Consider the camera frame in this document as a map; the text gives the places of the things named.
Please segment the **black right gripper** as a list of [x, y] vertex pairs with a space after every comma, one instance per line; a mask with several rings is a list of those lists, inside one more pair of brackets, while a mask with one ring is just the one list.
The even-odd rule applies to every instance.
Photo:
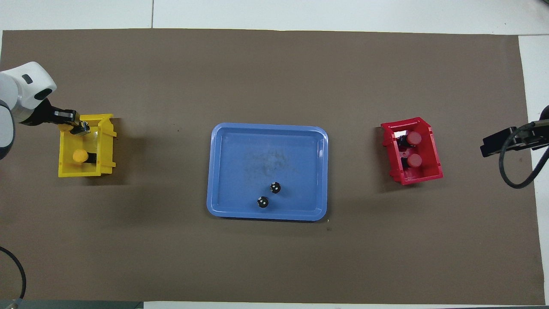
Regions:
[[[501, 152], [506, 139], [517, 129], [517, 127], [508, 127], [502, 129], [483, 139], [480, 150], [483, 157], [489, 157]], [[506, 151], [516, 149], [541, 149], [549, 144], [549, 125], [535, 124], [517, 134], [517, 137], [510, 140], [505, 147]]]

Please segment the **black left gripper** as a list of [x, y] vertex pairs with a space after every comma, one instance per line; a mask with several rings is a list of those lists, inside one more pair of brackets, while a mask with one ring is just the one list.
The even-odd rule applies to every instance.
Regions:
[[76, 125], [71, 129], [72, 135], [84, 136], [90, 133], [88, 122], [80, 122], [80, 114], [76, 111], [56, 111], [49, 100], [43, 100], [21, 123], [27, 126], [38, 126], [43, 123]]

